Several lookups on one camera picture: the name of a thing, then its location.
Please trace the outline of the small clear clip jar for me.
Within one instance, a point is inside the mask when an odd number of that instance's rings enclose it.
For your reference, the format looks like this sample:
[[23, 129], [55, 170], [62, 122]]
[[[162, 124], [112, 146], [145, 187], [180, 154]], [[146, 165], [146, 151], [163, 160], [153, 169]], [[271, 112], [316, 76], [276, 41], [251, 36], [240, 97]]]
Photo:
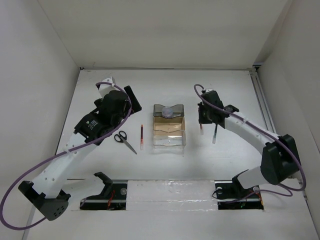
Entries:
[[166, 119], [171, 119], [173, 117], [173, 109], [171, 107], [165, 106], [161, 110], [161, 116]]

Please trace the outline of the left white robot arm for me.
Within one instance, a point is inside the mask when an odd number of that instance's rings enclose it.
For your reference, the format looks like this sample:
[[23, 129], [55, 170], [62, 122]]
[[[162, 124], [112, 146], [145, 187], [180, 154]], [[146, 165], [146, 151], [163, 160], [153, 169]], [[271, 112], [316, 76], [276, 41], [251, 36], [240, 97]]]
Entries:
[[130, 115], [142, 110], [132, 88], [116, 87], [94, 101], [95, 109], [74, 127], [64, 151], [33, 180], [22, 181], [18, 189], [49, 221], [67, 209], [72, 194], [63, 188], [68, 177], [89, 153], [117, 131]]

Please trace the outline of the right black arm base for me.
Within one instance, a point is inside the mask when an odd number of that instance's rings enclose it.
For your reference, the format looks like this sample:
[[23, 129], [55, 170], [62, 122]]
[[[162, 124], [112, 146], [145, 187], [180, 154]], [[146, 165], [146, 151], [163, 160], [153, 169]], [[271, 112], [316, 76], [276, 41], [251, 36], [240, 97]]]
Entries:
[[218, 210], [264, 210], [259, 186], [242, 187], [236, 177], [232, 180], [216, 180], [212, 197]]

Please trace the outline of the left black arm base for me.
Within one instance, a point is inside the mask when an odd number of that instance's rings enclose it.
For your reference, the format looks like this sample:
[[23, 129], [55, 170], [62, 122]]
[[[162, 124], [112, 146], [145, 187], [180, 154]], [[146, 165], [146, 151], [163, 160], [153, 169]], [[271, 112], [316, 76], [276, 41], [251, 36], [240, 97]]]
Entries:
[[102, 180], [104, 186], [97, 194], [82, 199], [79, 209], [83, 211], [126, 210], [128, 181], [111, 180], [102, 172], [97, 172], [94, 176]]

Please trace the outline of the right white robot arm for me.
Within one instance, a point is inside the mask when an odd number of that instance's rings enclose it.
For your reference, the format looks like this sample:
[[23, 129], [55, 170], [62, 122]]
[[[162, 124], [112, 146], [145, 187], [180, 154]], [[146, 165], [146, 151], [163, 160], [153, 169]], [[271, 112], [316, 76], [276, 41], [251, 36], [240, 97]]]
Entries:
[[198, 104], [200, 125], [220, 126], [238, 135], [261, 154], [259, 166], [238, 173], [230, 184], [215, 189], [217, 199], [239, 202], [262, 192], [259, 186], [264, 184], [281, 187], [287, 191], [286, 196], [291, 197], [295, 189], [282, 184], [282, 181], [302, 171], [294, 138], [288, 134], [278, 135], [252, 123], [237, 107], [224, 105], [213, 89], [203, 88], [196, 94], [201, 99]]

